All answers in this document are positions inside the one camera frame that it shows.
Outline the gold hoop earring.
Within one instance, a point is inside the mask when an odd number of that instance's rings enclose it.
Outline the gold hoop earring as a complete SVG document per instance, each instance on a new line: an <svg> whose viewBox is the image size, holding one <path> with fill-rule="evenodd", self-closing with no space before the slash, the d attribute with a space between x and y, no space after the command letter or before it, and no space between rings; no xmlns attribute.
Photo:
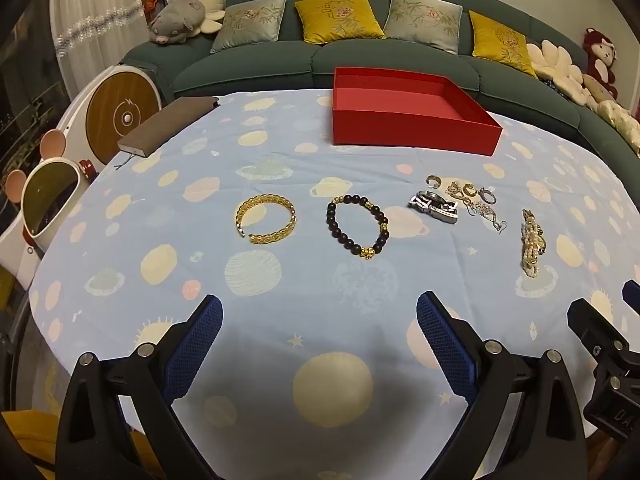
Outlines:
<svg viewBox="0 0 640 480"><path fill-rule="evenodd" d="M437 176L428 176L425 183L430 190L438 190L442 187L442 178Z"/></svg>
<svg viewBox="0 0 640 480"><path fill-rule="evenodd" d="M477 196L477 189L475 188L474 185L472 185L472 183L467 183L463 185L462 191L466 196L470 196L470 197Z"/></svg>

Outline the gold cuff bangle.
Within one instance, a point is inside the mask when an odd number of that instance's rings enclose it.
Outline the gold cuff bangle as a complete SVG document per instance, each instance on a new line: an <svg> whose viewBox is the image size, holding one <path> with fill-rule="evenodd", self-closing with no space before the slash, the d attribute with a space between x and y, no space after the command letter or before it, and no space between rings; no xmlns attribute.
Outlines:
<svg viewBox="0 0 640 480"><path fill-rule="evenodd" d="M234 226L254 245L269 245L290 236L297 224L294 204L278 194L250 196L236 207Z"/></svg>

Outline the cream satin cushion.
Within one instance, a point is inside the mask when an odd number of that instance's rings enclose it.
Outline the cream satin cushion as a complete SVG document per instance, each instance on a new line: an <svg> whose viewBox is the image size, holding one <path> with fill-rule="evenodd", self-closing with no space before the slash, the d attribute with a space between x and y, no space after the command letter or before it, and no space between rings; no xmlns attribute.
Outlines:
<svg viewBox="0 0 640 480"><path fill-rule="evenodd" d="M638 120L618 104L593 76L583 74L582 84L587 106L612 126L637 156L640 155L640 125Z"/></svg>

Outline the red monkey plush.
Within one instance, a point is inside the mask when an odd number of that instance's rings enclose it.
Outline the red monkey plush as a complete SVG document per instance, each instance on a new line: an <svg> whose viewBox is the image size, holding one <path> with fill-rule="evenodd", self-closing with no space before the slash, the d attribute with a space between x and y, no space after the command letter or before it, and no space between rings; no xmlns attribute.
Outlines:
<svg viewBox="0 0 640 480"><path fill-rule="evenodd" d="M618 92L614 87L615 75L612 67L616 61L616 47L612 40L597 29L588 27L585 32L582 48L588 54L587 74L594 78L605 90L617 99Z"/></svg>

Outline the cream flower cushion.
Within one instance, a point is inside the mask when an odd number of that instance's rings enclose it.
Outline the cream flower cushion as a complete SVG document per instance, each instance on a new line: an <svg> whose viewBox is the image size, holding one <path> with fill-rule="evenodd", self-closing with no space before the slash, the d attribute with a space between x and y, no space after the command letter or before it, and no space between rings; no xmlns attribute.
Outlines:
<svg viewBox="0 0 640 480"><path fill-rule="evenodd" d="M527 52L537 77L546 84L552 84L559 94L579 106L597 105L591 92L584 85L580 68L573 63L570 54L563 47L544 40L541 46L526 44Z"/></svg>

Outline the white mouse-ear mirror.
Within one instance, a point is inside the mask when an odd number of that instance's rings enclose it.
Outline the white mouse-ear mirror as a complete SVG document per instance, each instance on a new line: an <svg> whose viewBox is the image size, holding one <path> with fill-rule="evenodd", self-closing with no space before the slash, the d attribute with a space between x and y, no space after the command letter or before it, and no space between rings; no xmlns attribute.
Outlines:
<svg viewBox="0 0 640 480"><path fill-rule="evenodd" d="M40 163L28 174L12 170L2 186L20 211L1 230L1 266L22 289L29 289L56 232L78 211L81 195L98 176L91 160L66 158L66 148L63 131L48 131L40 141Z"/></svg>

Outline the blue planet tablecloth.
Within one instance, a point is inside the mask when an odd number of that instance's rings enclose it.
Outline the blue planet tablecloth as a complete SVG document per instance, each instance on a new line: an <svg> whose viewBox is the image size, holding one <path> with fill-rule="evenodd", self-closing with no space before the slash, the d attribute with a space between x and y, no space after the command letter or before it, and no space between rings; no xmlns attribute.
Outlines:
<svg viewBox="0 0 640 480"><path fill-rule="evenodd" d="M427 290L511 352L558 350L587 401L594 363L570 303L639 339L622 298L639 274L639 213L622 182L509 118L489 157L335 146L330 104L321 90L237 93L156 154L115 157L30 286L63 366L128 356L218 297L224 324L175 411L227 479L421 477L465 410L416 324ZM472 183L506 229L470 216L451 181ZM409 208L421 191L456 202L458 222ZM294 204L296 228L250 244L236 207L267 193Z"/></svg>

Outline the yellow embroidered cushion right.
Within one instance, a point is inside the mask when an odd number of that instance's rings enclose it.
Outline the yellow embroidered cushion right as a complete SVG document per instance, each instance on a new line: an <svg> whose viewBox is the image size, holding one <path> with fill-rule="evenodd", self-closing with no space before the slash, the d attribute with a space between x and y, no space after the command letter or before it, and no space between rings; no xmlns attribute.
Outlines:
<svg viewBox="0 0 640 480"><path fill-rule="evenodd" d="M523 34L475 11L470 11L469 16L473 58L497 62L536 78Z"/></svg>

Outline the yellow embroidered cushion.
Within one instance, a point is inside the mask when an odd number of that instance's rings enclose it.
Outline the yellow embroidered cushion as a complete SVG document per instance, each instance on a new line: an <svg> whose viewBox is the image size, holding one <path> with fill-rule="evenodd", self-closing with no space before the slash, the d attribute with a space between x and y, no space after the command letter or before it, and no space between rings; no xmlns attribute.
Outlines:
<svg viewBox="0 0 640 480"><path fill-rule="evenodd" d="M536 78L523 34L475 11L470 11L469 16L473 58L497 62Z"/></svg>
<svg viewBox="0 0 640 480"><path fill-rule="evenodd" d="M369 0L299 0L294 6L306 44L324 46L346 39L385 38Z"/></svg>

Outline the red shallow box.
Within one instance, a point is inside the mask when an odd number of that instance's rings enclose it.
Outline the red shallow box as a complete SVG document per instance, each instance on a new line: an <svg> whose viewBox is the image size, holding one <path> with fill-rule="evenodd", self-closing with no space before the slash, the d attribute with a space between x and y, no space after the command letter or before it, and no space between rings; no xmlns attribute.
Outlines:
<svg viewBox="0 0 640 480"><path fill-rule="evenodd" d="M490 156L502 127L444 76L340 66L334 72L332 141Z"/></svg>

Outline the brown notebook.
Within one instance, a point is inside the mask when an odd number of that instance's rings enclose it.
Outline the brown notebook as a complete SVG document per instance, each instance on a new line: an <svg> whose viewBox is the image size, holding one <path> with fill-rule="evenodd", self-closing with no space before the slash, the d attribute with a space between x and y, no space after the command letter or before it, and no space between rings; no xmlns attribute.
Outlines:
<svg viewBox="0 0 640 480"><path fill-rule="evenodd" d="M183 96L134 128L118 141L118 147L134 156L150 157L168 140L218 105L216 96Z"/></svg>

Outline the round wooden white appliance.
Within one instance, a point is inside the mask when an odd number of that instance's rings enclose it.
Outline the round wooden white appliance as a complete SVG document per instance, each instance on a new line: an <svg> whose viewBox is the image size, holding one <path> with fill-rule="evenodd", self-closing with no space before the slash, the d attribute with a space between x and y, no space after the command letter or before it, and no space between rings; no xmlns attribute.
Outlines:
<svg viewBox="0 0 640 480"><path fill-rule="evenodd" d="M58 122L63 157L88 159L97 170L119 153L118 141L162 108L152 79L129 65L107 67L73 99Z"/></svg>

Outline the grey-green embroidered cushion right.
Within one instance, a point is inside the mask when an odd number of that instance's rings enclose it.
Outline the grey-green embroidered cushion right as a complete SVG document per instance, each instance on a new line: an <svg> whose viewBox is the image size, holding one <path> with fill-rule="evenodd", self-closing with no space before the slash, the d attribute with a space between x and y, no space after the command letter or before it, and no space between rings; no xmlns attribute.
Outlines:
<svg viewBox="0 0 640 480"><path fill-rule="evenodd" d="M444 0L390 0L384 35L457 55L463 8Z"/></svg>

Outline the grey-green embroidered cushion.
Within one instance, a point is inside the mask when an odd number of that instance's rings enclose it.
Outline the grey-green embroidered cushion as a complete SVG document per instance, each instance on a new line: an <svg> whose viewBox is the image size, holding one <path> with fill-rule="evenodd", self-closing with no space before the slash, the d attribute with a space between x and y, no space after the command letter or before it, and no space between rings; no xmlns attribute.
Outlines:
<svg viewBox="0 0 640 480"><path fill-rule="evenodd" d="M444 0L390 0L384 35L457 55L463 8Z"/></svg>
<svg viewBox="0 0 640 480"><path fill-rule="evenodd" d="M210 53L279 39L288 0L250 0L228 6Z"/></svg>

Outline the green curved sofa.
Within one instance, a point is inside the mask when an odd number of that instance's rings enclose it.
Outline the green curved sofa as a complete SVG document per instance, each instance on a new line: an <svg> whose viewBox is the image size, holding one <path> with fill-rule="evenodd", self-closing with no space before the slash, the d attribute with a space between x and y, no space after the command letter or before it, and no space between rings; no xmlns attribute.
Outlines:
<svg viewBox="0 0 640 480"><path fill-rule="evenodd" d="M229 6L250 0L226 0ZM313 46L303 40L303 25L294 4L285 5L278 40L247 44L214 53L213 38L199 36L176 46L140 44L122 59L149 75L170 102L177 96L223 96L240 91L329 89L337 66L412 70L446 76L486 110L543 128L592 151L639 195L639 159L623 137L588 107L579 106L534 78L494 61L474 58L472 24L461 20L458 54L400 39L345 39ZM549 40L565 48L574 63L587 68L586 51L546 23L499 0L444 0L476 11L540 44ZM390 12L390 0L369 0L379 22Z"/></svg>

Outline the yellow embroidered cushion left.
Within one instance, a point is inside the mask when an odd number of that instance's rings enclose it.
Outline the yellow embroidered cushion left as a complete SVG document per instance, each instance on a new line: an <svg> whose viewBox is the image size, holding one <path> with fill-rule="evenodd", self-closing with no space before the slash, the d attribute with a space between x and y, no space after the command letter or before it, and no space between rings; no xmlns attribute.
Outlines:
<svg viewBox="0 0 640 480"><path fill-rule="evenodd" d="M294 6L306 44L324 46L346 39L385 38L369 0L299 0Z"/></svg>

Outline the grey pig plush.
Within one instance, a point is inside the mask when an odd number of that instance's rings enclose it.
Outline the grey pig plush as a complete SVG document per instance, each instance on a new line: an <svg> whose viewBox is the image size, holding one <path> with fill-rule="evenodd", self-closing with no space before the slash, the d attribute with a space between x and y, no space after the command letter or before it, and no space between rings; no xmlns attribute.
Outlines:
<svg viewBox="0 0 640 480"><path fill-rule="evenodd" d="M149 24L149 38L154 44L183 44L198 36L205 20L205 6L200 0L171 0Z"/></svg>

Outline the white curtain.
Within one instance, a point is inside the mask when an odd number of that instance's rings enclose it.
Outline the white curtain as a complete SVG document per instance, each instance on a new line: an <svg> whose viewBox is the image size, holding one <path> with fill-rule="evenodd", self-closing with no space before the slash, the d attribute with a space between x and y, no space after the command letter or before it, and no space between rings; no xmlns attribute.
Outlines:
<svg viewBox="0 0 640 480"><path fill-rule="evenodd" d="M148 40L142 0L49 0L49 12L58 67L72 99Z"/></svg>

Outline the grey-green embroidered cushion left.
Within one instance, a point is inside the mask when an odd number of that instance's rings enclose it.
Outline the grey-green embroidered cushion left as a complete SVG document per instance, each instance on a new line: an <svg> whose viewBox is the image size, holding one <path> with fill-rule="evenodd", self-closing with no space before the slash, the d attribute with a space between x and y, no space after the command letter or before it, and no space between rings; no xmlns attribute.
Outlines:
<svg viewBox="0 0 640 480"><path fill-rule="evenodd" d="M250 0L228 6L210 53L279 39L288 0Z"/></svg>

